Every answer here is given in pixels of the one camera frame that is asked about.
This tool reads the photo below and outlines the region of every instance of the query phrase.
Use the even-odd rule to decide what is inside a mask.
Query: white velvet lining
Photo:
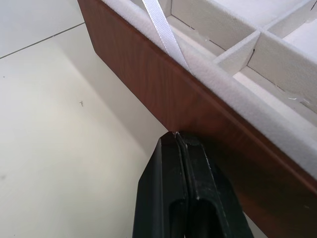
[[[130,0],[103,1],[165,51],[149,16],[140,7]],[[308,121],[302,114],[285,105],[272,92],[268,92],[267,88],[248,80],[242,73],[239,75],[238,71],[245,66],[245,61],[239,66],[233,64],[236,67],[235,70],[228,70],[231,71],[231,75],[237,71],[238,75],[235,74],[233,78],[208,57],[197,51],[188,41],[183,40],[177,34],[175,38],[192,74],[198,80],[317,179],[317,129],[312,124],[315,122],[314,119]],[[245,40],[245,44],[252,44],[252,39]],[[246,47],[245,49],[249,52],[251,48]],[[244,57],[247,59],[249,54],[244,54]],[[218,59],[217,62],[225,62],[225,59],[228,57],[222,56],[222,59]]]

